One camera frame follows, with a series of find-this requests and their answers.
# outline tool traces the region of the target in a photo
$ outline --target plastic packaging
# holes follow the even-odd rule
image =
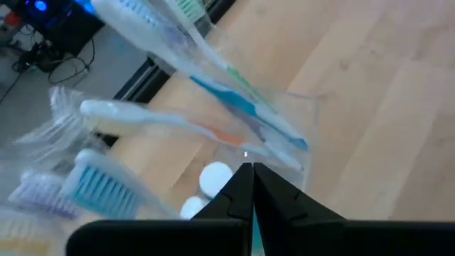
[[[280,112],[285,113],[284,116],[291,120],[291,124],[302,134],[308,142],[308,150],[300,150],[290,143],[279,140],[275,145],[271,144],[270,156],[263,156],[254,152],[244,150],[243,148],[234,147],[217,142],[203,142],[196,153],[192,153],[190,161],[181,164],[184,169],[180,170],[180,176],[172,183],[170,188],[164,193],[165,203],[173,206],[176,210],[181,210],[183,204],[191,197],[196,196],[202,199],[210,200],[218,191],[226,184],[228,173],[217,168],[215,173],[206,176],[207,168],[213,163],[218,162],[218,166],[227,165],[233,175],[239,167],[245,162],[262,162],[271,170],[278,173],[288,182],[295,185],[297,188],[305,189],[309,179],[311,170],[311,153],[314,147],[316,138],[316,124],[319,113],[319,108],[315,98],[302,97],[289,93],[270,92],[273,96],[274,104]],[[205,115],[207,112],[201,112],[200,115]],[[232,117],[231,126],[244,125],[243,120]],[[270,139],[269,135],[263,135],[264,130],[257,129],[259,136],[262,137],[263,144],[266,144]],[[299,168],[295,165],[289,165],[287,161],[283,161],[283,155],[287,155],[295,159]],[[169,160],[153,158],[154,164],[163,166],[161,162],[171,162],[178,156],[170,155]],[[150,180],[150,186],[158,186],[154,181]]]
[[[77,113],[87,95],[53,87],[49,96],[52,118],[0,150],[0,202],[72,220],[80,211],[60,195],[64,177],[81,149],[106,151],[107,146]]]
[[[64,255],[66,235],[51,219],[2,208],[0,229],[2,255]]]
[[[49,90],[52,119],[3,148],[17,169],[65,175],[84,148],[106,151],[105,143],[86,127],[78,107],[87,95],[65,87]]]

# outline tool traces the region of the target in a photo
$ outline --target toothbrush handle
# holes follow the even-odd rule
[[[273,112],[276,112],[270,102],[264,99],[264,97],[251,85],[250,82],[242,75],[240,72],[235,69],[229,62],[223,59],[220,54],[218,54],[213,48],[211,48],[199,31],[195,27],[188,28],[188,33],[191,38],[196,42],[196,44],[203,49],[203,52],[212,59],[214,64],[220,67],[223,70],[226,70],[227,73],[240,82],[242,89],[255,101],[265,104]]]
[[[300,136],[293,137],[288,134],[291,127],[276,113],[273,113],[268,109],[263,109],[262,113],[258,114],[258,109],[260,106],[257,107],[253,102],[246,100],[242,95],[235,92],[234,90],[223,87],[222,85],[219,85],[219,83],[217,83],[216,86],[212,85],[212,83],[209,83],[207,80],[201,80],[194,76],[190,76],[190,79],[205,88],[208,92],[216,96],[222,102],[232,105],[233,107],[251,117],[257,118],[261,123],[264,123],[268,127],[280,133],[283,137],[287,138],[295,146],[299,147],[302,150],[308,150],[308,145],[303,138]],[[282,123],[282,127],[285,127],[284,129],[286,129],[288,132],[280,129],[279,125],[276,125],[277,122]]]

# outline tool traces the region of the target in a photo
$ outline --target wooden table surface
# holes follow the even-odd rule
[[[455,0],[237,0],[218,27],[250,78],[320,99],[307,193],[347,218],[455,220]],[[149,107],[220,110],[178,76]],[[213,148],[169,131],[112,154],[178,207]]]

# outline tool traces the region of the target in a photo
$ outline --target clear plastic wrapper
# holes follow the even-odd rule
[[[250,128],[250,132],[257,136],[262,148],[267,151],[267,155],[258,154],[238,146],[221,144],[209,139],[174,140],[171,135],[168,139],[156,140],[158,144],[157,150],[153,150],[147,155],[147,163],[150,167],[145,168],[145,164],[140,164],[136,161],[131,163],[132,168],[135,169],[135,166],[140,166],[143,171],[138,172],[138,174],[149,188],[159,188],[158,194],[164,200],[164,203],[180,211],[182,218],[188,218],[196,214],[228,182],[230,175],[229,172],[225,171],[226,168],[223,165],[228,167],[231,175],[234,175],[244,162],[262,162],[296,187],[304,189],[309,179],[311,153],[316,138],[316,124],[319,113],[317,101],[311,97],[302,97],[289,93],[270,93],[277,109],[284,113],[284,117],[291,120],[292,126],[300,134],[304,135],[307,143],[306,150],[294,146],[291,142],[281,137],[276,139],[277,132],[263,129],[264,125],[261,122],[252,123],[252,121],[255,122],[256,120],[248,120],[233,115],[228,117],[226,129]],[[210,113],[223,115],[226,112],[229,114],[226,109],[218,110],[201,111],[199,112],[199,117]],[[134,140],[133,145],[143,147],[139,141],[140,139],[145,138],[139,135],[138,140]],[[124,159],[132,157],[137,160],[137,158],[133,157],[135,153],[132,152],[131,154],[124,152],[122,157]],[[213,176],[209,174],[209,176],[201,178],[203,170],[213,163],[215,163],[215,166],[221,166],[218,167],[220,173],[215,171]],[[220,177],[225,178],[222,181],[218,181]],[[196,204],[197,210],[192,206],[193,203]]]
[[[0,254],[64,255],[67,235],[57,222],[10,208],[0,209]]]
[[[77,114],[78,106],[87,96],[65,87],[51,88],[49,96],[52,119],[5,146],[1,154],[6,162],[13,159],[15,163],[11,165],[21,170],[65,175],[81,149],[106,151],[107,146]]]

